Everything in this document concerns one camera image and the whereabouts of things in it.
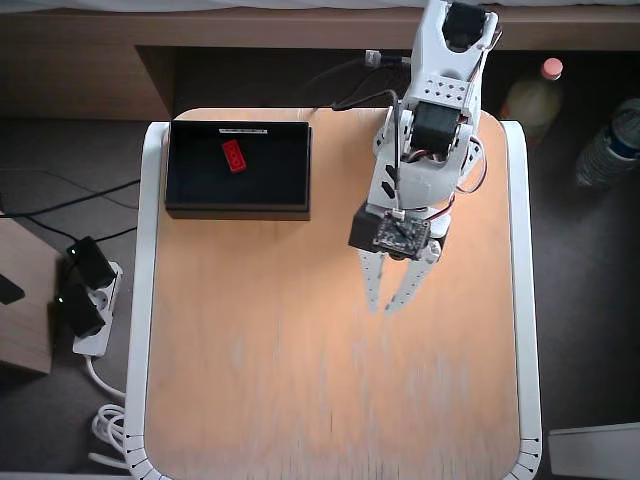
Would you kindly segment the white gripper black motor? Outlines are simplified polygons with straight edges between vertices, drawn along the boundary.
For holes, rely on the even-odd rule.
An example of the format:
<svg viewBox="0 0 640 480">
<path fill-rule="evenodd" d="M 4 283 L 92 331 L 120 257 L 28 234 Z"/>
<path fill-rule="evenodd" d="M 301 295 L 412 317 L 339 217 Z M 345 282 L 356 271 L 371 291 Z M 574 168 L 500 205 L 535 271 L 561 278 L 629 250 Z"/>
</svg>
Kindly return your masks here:
<svg viewBox="0 0 640 480">
<path fill-rule="evenodd" d="M 359 208 L 353 217 L 348 245 L 358 252 L 371 313 L 378 311 L 384 259 L 410 260 L 398 290 L 385 307 L 386 314 L 393 314 L 410 303 L 439 261 L 450 224 L 448 208 L 371 211 L 366 203 Z"/>
</svg>

